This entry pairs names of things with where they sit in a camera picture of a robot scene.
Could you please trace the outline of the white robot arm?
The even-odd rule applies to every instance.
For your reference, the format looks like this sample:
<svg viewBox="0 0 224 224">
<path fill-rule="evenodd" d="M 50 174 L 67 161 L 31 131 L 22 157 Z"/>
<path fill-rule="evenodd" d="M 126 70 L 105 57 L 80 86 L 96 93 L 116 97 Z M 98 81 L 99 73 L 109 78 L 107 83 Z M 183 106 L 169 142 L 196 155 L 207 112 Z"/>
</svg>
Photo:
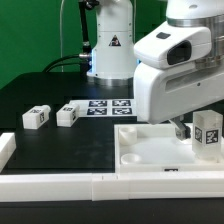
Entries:
<svg viewBox="0 0 224 224">
<path fill-rule="evenodd" d="M 97 14 L 97 44 L 84 42 L 88 79 L 132 83 L 139 120 L 169 120 L 186 139 L 181 116 L 224 99 L 224 0 L 168 0 L 166 21 L 138 42 L 130 0 L 79 2 Z"/>
</svg>

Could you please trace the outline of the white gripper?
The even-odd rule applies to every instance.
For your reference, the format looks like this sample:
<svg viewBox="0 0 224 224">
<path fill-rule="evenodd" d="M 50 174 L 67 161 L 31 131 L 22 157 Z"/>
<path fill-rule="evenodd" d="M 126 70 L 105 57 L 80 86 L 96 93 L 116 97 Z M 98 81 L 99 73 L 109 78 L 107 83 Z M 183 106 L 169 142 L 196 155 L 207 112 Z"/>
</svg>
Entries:
<svg viewBox="0 0 224 224">
<path fill-rule="evenodd" d="M 224 63 L 202 70 L 193 62 L 165 70 L 140 63 L 133 85 L 138 119 L 151 124 L 170 120 L 176 137 L 185 140 L 191 129 L 180 115 L 224 99 Z"/>
</svg>

